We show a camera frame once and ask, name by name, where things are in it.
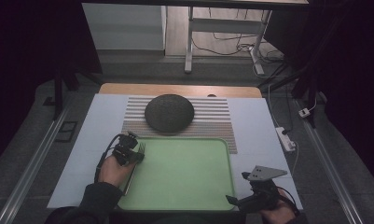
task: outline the gray striped surface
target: gray striped surface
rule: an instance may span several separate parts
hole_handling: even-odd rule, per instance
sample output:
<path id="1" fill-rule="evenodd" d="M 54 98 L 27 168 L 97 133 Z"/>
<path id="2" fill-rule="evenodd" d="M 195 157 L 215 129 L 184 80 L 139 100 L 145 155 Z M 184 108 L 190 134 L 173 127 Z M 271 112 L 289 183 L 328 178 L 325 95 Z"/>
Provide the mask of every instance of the gray striped surface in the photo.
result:
<path id="1" fill-rule="evenodd" d="M 152 129 L 145 121 L 145 107 L 154 97 L 131 96 L 126 107 L 122 132 L 132 131 L 143 137 L 215 137 L 228 143 L 229 153 L 236 154 L 237 148 L 233 134 L 228 101 L 225 98 L 193 98 L 188 100 L 195 108 L 192 123 L 178 133 L 161 133 Z"/>

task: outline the table leg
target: table leg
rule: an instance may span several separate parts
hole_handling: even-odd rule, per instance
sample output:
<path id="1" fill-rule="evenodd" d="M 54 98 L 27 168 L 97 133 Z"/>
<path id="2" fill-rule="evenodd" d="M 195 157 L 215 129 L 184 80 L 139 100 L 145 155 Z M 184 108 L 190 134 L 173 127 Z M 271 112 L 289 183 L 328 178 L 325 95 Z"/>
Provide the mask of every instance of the table leg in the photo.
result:
<path id="1" fill-rule="evenodd" d="M 192 26 L 193 26 L 193 7 L 188 8 L 188 29 L 187 29 L 187 54 L 185 73 L 192 72 Z"/>
<path id="2" fill-rule="evenodd" d="M 262 76 L 262 75 L 265 74 L 264 71 L 263 71 L 262 65 L 260 63 L 260 60 L 258 58 L 257 53 L 259 51 L 259 45 L 260 45 L 260 43 L 262 41 L 262 37 L 265 34 L 266 26 L 268 25 L 268 21 L 269 21 L 269 17 L 270 17 L 270 14 L 271 14 L 271 10 L 265 11 L 264 14 L 265 15 L 263 17 L 263 20 L 262 20 L 262 23 L 261 23 L 261 26 L 260 26 L 260 29 L 259 29 L 258 36 L 256 37 L 256 44 L 250 50 L 250 55 L 253 58 L 254 67 L 256 69 L 256 74 L 258 76 Z"/>

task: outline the green mat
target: green mat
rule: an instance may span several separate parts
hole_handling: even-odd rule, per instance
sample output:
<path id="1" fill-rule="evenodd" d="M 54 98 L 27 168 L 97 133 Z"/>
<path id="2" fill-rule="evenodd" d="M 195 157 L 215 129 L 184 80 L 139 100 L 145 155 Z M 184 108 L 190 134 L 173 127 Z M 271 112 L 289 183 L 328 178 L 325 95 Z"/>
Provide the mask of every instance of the green mat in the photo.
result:
<path id="1" fill-rule="evenodd" d="M 128 194 L 118 203 L 120 208 L 158 211 L 233 208 L 225 197 L 234 196 L 234 188 L 224 140 L 163 137 L 138 141 L 145 143 L 145 159 L 137 165 Z"/>

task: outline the power strip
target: power strip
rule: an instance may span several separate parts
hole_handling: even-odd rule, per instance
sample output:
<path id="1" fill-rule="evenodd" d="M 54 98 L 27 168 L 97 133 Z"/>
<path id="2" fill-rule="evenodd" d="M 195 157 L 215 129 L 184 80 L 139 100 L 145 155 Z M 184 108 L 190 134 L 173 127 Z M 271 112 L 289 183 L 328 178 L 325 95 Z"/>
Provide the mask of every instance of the power strip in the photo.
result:
<path id="1" fill-rule="evenodd" d="M 308 110 L 308 108 L 304 108 L 302 110 L 299 110 L 299 114 L 301 117 L 306 118 L 310 115 L 310 110 Z"/>
<path id="2" fill-rule="evenodd" d="M 279 136 L 280 142 L 282 143 L 284 150 L 287 152 L 295 151 L 297 147 L 295 142 L 289 139 L 288 134 L 283 134 L 283 131 L 284 131 L 283 127 L 276 128 L 277 135 Z"/>

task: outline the wall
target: wall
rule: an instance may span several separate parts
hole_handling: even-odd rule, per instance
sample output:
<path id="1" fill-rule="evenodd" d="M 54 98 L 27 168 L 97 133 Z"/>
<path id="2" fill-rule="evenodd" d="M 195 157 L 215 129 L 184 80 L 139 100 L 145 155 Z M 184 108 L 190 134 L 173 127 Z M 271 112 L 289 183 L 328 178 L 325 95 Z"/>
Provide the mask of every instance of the wall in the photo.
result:
<path id="1" fill-rule="evenodd" d="M 164 50 L 166 7 L 83 4 L 97 49 Z"/>

